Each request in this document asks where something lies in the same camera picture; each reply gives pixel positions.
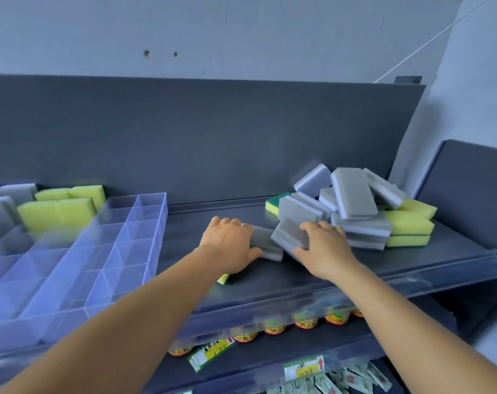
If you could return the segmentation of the row of red-labelled jars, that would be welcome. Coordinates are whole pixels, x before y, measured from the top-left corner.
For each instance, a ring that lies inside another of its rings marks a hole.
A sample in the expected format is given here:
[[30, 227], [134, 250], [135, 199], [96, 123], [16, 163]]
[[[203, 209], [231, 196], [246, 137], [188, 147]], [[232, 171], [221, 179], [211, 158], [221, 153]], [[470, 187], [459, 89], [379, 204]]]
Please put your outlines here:
[[186, 341], [186, 344], [183, 347], [172, 344], [169, 348], [168, 354], [173, 357], [183, 357], [189, 355], [200, 345], [208, 345], [211, 342], [221, 341], [223, 339], [230, 339], [235, 343], [247, 344], [254, 341], [260, 332], [264, 332], [270, 336], [278, 336], [284, 333], [289, 326], [295, 326], [308, 331], [316, 328], [321, 320], [334, 326], [343, 326], [349, 322], [351, 316], [363, 319], [363, 314], [359, 309], [337, 311], [331, 314], [325, 314], [323, 318], [308, 318], [305, 320], [299, 319], [301, 315], [295, 315], [294, 322], [290, 324], [285, 324], [283, 321], [278, 319], [271, 319], [253, 326], [235, 327], [222, 333], [206, 334], [203, 336], [204, 339], [201, 340], [201, 343], [197, 343], [196, 340], [193, 340], [192, 343]]

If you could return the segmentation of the green yellow scouring sponge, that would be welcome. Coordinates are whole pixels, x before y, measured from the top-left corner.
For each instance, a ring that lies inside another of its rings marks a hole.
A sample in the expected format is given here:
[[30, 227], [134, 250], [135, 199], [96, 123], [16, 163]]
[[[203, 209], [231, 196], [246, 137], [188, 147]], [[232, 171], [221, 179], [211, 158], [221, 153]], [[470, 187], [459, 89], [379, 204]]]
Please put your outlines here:
[[268, 198], [265, 202], [265, 210], [273, 215], [275, 215], [276, 217], [278, 217], [278, 213], [279, 213], [279, 201], [286, 197], [286, 196], [290, 196], [291, 195], [291, 192], [284, 192], [284, 193], [281, 193], [277, 196], [274, 196], [272, 198]]

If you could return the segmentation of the dark grey metal shelf unit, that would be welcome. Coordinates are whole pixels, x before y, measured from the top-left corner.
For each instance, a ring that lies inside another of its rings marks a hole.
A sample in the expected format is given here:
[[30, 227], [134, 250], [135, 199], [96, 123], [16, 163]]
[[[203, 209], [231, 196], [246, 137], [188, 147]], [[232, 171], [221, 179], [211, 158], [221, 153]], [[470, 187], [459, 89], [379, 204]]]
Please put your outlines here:
[[[0, 75], [0, 184], [102, 183], [107, 196], [166, 193], [158, 272], [194, 249], [216, 212], [274, 228], [265, 199], [323, 163], [386, 178], [425, 86], [207, 79]], [[433, 292], [497, 279], [497, 254], [435, 223], [420, 248], [357, 251], [387, 283], [455, 331]], [[234, 328], [350, 305], [285, 255], [214, 285], [178, 335], [183, 346]], [[234, 344], [200, 373], [168, 356], [146, 392], [252, 394], [283, 384], [286, 361], [321, 355], [328, 369], [384, 352], [363, 320], [288, 328]]]

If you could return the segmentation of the green white price tag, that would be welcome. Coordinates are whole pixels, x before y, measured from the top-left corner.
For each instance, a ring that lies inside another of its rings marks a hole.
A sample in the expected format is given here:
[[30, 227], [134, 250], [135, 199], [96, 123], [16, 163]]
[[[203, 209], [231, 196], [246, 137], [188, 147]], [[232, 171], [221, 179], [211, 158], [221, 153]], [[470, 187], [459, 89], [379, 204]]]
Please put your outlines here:
[[284, 364], [284, 377], [286, 382], [324, 372], [325, 361], [323, 355], [310, 356]]
[[195, 372], [200, 372], [235, 343], [234, 338], [229, 337], [204, 344], [189, 355], [188, 362]]

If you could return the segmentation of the clear plastic divider tray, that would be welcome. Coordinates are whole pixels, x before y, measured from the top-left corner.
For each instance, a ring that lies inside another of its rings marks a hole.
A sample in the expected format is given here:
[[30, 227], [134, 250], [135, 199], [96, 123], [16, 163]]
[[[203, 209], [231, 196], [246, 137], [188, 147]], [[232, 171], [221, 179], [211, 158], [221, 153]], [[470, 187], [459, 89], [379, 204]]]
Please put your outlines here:
[[51, 344], [151, 280], [166, 193], [110, 198], [82, 231], [0, 239], [0, 354]]

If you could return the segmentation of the grey white sponge block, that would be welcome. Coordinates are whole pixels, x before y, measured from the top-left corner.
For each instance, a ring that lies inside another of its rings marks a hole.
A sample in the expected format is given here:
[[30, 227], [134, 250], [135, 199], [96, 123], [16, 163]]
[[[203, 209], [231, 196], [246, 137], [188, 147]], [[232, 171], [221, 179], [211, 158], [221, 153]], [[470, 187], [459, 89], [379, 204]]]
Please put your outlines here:
[[262, 251], [260, 258], [272, 262], [281, 262], [283, 260], [284, 251], [278, 244], [271, 240], [273, 230], [256, 225], [252, 225], [252, 229], [249, 249], [255, 247], [260, 248]]
[[10, 196], [0, 196], [0, 239], [21, 224], [22, 219], [13, 199]]
[[298, 262], [300, 260], [294, 255], [293, 250], [297, 247], [309, 249], [308, 234], [290, 219], [280, 221], [270, 239]]
[[0, 196], [8, 196], [16, 206], [35, 201], [35, 183], [9, 184], [0, 186]]

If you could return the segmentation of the person's left hand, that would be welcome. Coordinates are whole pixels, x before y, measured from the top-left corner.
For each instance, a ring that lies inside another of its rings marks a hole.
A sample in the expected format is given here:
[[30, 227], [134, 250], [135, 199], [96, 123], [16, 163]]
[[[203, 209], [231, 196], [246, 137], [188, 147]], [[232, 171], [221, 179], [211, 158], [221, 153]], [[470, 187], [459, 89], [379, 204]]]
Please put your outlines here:
[[244, 270], [252, 235], [252, 225], [238, 218], [215, 216], [202, 235], [199, 251], [206, 254], [223, 274]]

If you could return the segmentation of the heap of small white packets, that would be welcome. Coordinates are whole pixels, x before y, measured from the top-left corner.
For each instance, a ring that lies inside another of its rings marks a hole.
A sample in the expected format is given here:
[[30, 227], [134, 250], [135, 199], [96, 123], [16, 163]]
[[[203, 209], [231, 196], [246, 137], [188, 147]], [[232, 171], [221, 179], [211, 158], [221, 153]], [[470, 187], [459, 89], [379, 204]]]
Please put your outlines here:
[[259, 394], [394, 394], [396, 390], [403, 392], [378, 359], [299, 378]]

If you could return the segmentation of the dark grey shelf panel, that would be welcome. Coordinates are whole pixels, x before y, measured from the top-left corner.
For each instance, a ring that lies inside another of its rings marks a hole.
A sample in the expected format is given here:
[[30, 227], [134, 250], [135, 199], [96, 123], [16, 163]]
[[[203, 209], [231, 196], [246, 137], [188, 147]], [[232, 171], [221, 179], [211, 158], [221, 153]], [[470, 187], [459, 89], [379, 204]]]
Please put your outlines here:
[[[437, 207], [435, 218], [497, 251], [497, 148], [446, 140], [438, 147], [416, 199]], [[497, 279], [437, 294], [460, 336], [480, 352], [497, 347]]]

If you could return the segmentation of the person's right hand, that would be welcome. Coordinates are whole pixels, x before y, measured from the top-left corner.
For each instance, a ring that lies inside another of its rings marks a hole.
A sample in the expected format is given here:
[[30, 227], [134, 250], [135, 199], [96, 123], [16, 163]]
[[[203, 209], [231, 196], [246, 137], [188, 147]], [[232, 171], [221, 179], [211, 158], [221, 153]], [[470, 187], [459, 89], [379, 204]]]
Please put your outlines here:
[[346, 240], [344, 230], [326, 221], [304, 222], [299, 225], [309, 237], [311, 264], [304, 265], [314, 276], [336, 281], [336, 274], [358, 263]]

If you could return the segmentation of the person's right forearm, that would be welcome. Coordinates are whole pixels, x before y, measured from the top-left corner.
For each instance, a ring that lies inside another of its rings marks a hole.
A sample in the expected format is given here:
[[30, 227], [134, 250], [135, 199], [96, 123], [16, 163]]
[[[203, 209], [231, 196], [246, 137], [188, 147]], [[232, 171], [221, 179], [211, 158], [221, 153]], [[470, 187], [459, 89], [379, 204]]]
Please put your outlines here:
[[331, 275], [411, 394], [497, 394], [497, 366], [352, 259]]

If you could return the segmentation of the person's left forearm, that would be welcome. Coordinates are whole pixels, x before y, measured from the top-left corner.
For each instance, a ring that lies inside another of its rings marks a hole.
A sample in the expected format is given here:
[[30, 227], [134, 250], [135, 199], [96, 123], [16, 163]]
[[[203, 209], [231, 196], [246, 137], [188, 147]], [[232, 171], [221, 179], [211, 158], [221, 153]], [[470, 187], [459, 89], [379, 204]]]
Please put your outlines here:
[[225, 272], [216, 248], [196, 248], [61, 339], [0, 394], [138, 394]]

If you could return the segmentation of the pile of grey sponges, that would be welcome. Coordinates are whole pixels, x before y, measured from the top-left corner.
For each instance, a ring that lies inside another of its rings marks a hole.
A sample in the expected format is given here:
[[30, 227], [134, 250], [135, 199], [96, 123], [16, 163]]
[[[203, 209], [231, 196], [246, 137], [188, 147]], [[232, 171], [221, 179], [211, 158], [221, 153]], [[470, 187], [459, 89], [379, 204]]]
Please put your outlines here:
[[279, 201], [279, 222], [296, 224], [326, 221], [344, 230], [351, 247], [383, 251], [392, 224], [379, 211], [375, 196], [398, 208], [405, 192], [368, 169], [338, 167], [331, 172], [319, 164], [299, 181], [294, 193]]

